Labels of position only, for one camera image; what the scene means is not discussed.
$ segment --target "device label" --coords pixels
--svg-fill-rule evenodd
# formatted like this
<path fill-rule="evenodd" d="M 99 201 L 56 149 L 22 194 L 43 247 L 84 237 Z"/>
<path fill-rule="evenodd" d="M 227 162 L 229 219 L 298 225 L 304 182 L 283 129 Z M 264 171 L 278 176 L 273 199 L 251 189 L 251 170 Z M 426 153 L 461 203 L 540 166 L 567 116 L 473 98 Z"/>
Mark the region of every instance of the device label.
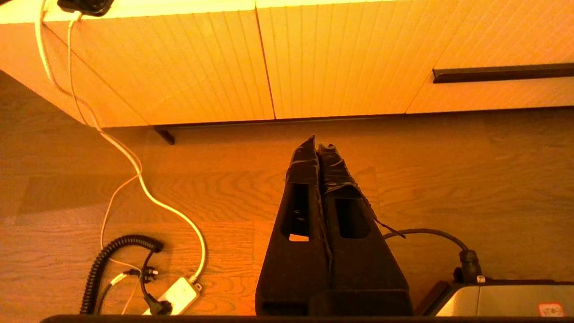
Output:
<path fill-rule="evenodd" d="M 564 308 L 558 302 L 540 303 L 538 304 L 538 312 L 540 316 L 548 317 L 563 317 Z"/>

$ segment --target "white power strip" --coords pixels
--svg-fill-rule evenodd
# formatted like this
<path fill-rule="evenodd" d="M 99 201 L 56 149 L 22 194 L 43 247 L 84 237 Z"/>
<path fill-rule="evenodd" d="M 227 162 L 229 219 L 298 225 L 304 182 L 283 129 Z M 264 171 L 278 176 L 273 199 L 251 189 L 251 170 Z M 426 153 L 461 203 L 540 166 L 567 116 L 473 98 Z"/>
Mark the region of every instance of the white power strip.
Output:
<path fill-rule="evenodd" d="M 157 300 L 168 301 L 172 304 L 172 313 L 178 315 L 187 310 L 191 303 L 199 297 L 201 285 L 190 284 L 187 279 L 180 277 L 173 285 Z M 151 315 L 147 309 L 142 315 Z"/>

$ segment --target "wooden floor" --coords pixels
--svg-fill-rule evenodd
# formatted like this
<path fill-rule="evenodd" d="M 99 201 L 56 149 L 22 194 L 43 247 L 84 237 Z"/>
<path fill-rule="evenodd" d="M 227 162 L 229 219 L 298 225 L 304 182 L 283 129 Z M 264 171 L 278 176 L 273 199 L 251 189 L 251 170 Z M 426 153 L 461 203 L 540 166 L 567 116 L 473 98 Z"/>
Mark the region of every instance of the wooden floor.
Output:
<path fill-rule="evenodd" d="M 295 147 L 335 144 L 378 217 L 461 238 L 484 273 L 574 280 L 574 111 L 495 111 L 369 120 L 198 127 L 168 146 L 150 128 L 113 129 L 143 161 L 152 193 L 197 222 L 209 259 L 187 314 L 254 314 L 254 290 Z M 0 74 L 0 321 L 77 313 L 99 229 L 127 160 L 86 128 Z M 199 260 L 193 231 L 135 183 L 113 207 L 106 241 L 128 233 L 165 242 L 152 258 L 160 295 Z M 458 250 L 438 237 L 392 239 L 414 304 L 450 279 Z M 141 263 L 144 252 L 119 256 Z M 122 267 L 110 266 L 110 278 Z M 121 311 L 133 278 L 104 311 Z M 139 290 L 128 308 L 146 305 Z"/>

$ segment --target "cabinet handle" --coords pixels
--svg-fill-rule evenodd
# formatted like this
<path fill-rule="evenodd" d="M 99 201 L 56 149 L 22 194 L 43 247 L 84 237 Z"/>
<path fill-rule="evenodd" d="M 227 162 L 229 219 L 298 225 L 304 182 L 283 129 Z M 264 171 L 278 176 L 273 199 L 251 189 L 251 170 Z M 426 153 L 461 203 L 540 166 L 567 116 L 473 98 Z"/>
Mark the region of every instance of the cabinet handle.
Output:
<path fill-rule="evenodd" d="M 433 69 L 433 83 L 484 82 L 574 76 L 574 63 Z"/>

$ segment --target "black coiled cable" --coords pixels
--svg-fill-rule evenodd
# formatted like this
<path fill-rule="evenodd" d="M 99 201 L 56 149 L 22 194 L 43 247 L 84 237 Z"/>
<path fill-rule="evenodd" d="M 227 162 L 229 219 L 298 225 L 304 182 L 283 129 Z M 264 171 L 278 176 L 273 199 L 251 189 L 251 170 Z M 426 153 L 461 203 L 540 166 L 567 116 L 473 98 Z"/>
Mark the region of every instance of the black coiled cable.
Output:
<path fill-rule="evenodd" d="M 110 260 L 110 257 L 114 252 L 128 245 L 144 247 L 154 253 L 160 252 L 164 248 L 163 243 L 153 238 L 140 236 L 138 234 L 119 237 L 108 243 L 107 246 L 105 246 L 98 254 L 98 257 L 96 257 L 96 260 L 94 260 L 92 268 L 90 269 L 88 281 L 86 282 L 86 289 L 84 290 L 84 297 L 82 298 L 80 314 L 94 313 L 96 301 L 98 299 L 98 291 L 100 289 L 100 281 L 102 280 L 107 262 Z"/>

